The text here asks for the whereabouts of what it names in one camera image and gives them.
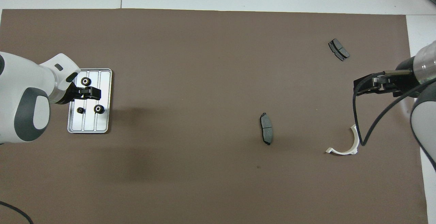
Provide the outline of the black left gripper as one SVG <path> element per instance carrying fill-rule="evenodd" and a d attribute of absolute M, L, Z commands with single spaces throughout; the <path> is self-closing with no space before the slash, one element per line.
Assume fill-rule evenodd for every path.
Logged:
<path fill-rule="evenodd" d="M 83 94 L 84 99 L 101 99 L 101 90 L 95 87 L 85 87 L 81 89 L 81 94 Z M 67 104 L 80 97 L 81 94 L 73 81 L 58 81 L 51 92 L 51 103 Z"/>

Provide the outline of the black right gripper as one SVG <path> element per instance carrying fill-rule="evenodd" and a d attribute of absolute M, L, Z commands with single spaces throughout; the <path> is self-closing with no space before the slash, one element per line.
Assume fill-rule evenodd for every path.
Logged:
<path fill-rule="evenodd" d="M 364 77 L 354 80 L 354 89 L 360 85 L 356 96 L 367 94 L 383 94 L 393 93 L 393 97 L 399 97 L 411 89 L 419 86 L 419 81 L 414 75 L 413 71 L 414 58 L 409 58 L 402 61 L 396 68 L 399 70 L 410 70 L 408 75 L 366 75 Z"/>

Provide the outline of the silver metal tray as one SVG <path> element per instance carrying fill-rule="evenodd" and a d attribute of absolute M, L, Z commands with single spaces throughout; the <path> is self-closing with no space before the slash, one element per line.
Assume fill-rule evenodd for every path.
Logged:
<path fill-rule="evenodd" d="M 81 84 L 81 79 L 88 77 L 91 79 L 91 87 L 101 90 L 100 100 L 75 100 L 69 103 L 69 113 L 67 120 L 67 130 L 70 133 L 106 133 L 109 126 L 109 114 L 111 104 L 112 70 L 108 68 L 81 69 L 79 75 L 74 79 L 77 87 L 85 88 Z M 100 104 L 104 106 L 103 114 L 96 114 L 94 106 Z M 83 114 L 77 112 L 77 108 L 85 109 Z"/>

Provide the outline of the short grey brake pad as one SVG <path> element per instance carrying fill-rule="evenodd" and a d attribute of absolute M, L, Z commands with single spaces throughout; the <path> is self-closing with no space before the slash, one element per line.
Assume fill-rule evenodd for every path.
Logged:
<path fill-rule="evenodd" d="M 332 53 L 341 61 L 350 57 L 349 52 L 343 47 L 343 45 L 338 41 L 338 39 L 332 39 L 328 46 Z"/>

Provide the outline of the long grey brake pad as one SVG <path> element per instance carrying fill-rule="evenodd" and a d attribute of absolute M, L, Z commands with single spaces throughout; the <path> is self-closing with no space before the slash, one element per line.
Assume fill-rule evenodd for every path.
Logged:
<path fill-rule="evenodd" d="M 273 134 L 273 126 L 271 124 L 271 120 L 266 113 L 263 113 L 260 116 L 260 125 L 262 130 L 263 142 L 266 145 L 271 145 L 274 134 Z"/>

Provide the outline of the brown table mat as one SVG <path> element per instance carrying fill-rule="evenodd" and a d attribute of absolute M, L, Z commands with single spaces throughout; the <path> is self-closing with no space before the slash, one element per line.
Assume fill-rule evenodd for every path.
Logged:
<path fill-rule="evenodd" d="M 0 145 L 0 200 L 36 224 L 427 224 L 413 99 L 325 153 L 353 144 L 353 81 L 410 57 L 404 15 L 4 10 L 0 50 L 113 71 L 108 133 L 54 105 Z"/>

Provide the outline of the white curved plastic bracket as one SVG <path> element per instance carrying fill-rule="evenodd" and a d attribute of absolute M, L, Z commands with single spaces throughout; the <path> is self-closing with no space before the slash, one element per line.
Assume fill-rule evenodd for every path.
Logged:
<path fill-rule="evenodd" d="M 353 145 L 350 147 L 350 149 L 348 149 L 347 151 L 337 151 L 336 149 L 330 147 L 326 149 L 326 153 L 330 153 L 330 154 L 336 154 L 336 155 L 355 155 L 358 153 L 358 147 L 361 144 L 361 140 L 359 139 L 359 134 L 357 131 L 357 125 L 353 124 L 350 129 L 353 132 L 354 135 L 354 142 Z"/>

